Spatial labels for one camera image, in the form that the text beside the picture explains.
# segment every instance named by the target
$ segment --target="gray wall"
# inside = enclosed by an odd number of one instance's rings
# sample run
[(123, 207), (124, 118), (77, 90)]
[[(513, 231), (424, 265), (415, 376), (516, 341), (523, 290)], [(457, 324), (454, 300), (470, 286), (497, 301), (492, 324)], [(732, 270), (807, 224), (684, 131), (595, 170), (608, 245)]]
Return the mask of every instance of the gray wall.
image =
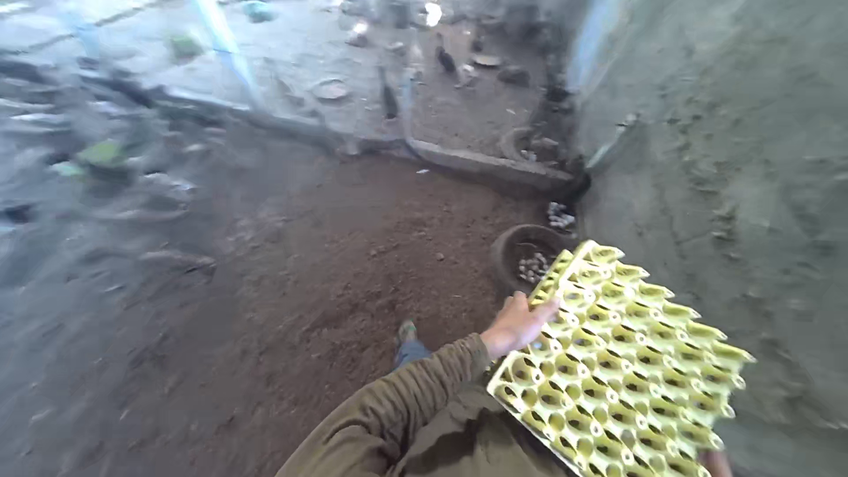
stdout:
[(717, 427), (740, 474), (845, 475), (848, 5), (616, 6), (597, 53), (572, 46), (581, 144), (644, 124), (595, 174), (584, 232), (759, 358)]

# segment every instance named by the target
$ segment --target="small bird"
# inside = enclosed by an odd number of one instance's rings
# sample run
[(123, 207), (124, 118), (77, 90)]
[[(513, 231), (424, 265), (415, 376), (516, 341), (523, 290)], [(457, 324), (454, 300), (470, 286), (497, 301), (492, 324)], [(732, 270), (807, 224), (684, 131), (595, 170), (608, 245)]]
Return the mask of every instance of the small bird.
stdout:
[(437, 33), (436, 38), (438, 39), (438, 46), (436, 46), (436, 58), (438, 62), (442, 64), (445, 71), (449, 73), (455, 72), (456, 63), (454, 63), (454, 57), (444, 51), (444, 36), (441, 33)]
[(386, 111), (386, 119), (394, 119), (398, 117), (398, 99), (394, 97), (394, 91), (386, 81), (386, 69), (380, 65), (377, 66), (377, 72), (380, 74), (382, 108)]
[(471, 40), (471, 50), (474, 53), (480, 53), (483, 50), (483, 28), (480, 26), (480, 20), (474, 27), (474, 39)]

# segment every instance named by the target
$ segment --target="hand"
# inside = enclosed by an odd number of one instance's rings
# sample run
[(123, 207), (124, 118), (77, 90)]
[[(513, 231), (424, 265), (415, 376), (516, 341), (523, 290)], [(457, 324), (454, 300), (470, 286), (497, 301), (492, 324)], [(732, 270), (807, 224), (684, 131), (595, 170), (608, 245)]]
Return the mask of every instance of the hand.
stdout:
[(703, 451), (698, 460), (712, 477), (733, 477), (728, 456), (721, 451)]
[(498, 359), (506, 353), (519, 350), (535, 340), (542, 332), (542, 325), (556, 317), (560, 300), (554, 298), (530, 311), (527, 296), (520, 291), (504, 301), (492, 325), (480, 334), (488, 355)]

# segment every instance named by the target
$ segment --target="yellow egg tray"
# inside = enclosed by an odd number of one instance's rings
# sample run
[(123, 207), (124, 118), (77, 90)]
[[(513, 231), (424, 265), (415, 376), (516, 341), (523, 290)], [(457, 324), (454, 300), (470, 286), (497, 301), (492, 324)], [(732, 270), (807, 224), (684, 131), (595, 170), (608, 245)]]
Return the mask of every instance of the yellow egg tray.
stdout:
[(530, 296), (560, 297), (557, 318), (486, 389), (577, 474), (710, 477), (698, 452), (722, 448), (712, 425), (755, 359), (622, 257), (592, 240), (563, 251)]

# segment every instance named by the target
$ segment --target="blue jeans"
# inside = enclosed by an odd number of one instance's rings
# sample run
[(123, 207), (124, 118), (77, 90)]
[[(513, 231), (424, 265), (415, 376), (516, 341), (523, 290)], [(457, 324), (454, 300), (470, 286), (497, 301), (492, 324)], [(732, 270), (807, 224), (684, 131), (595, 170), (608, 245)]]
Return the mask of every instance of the blue jeans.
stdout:
[(431, 354), (430, 350), (419, 340), (406, 341), (400, 345), (398, 354), (394, 356), (394, 369), (398, 369), (416, 359), (429, 357)]

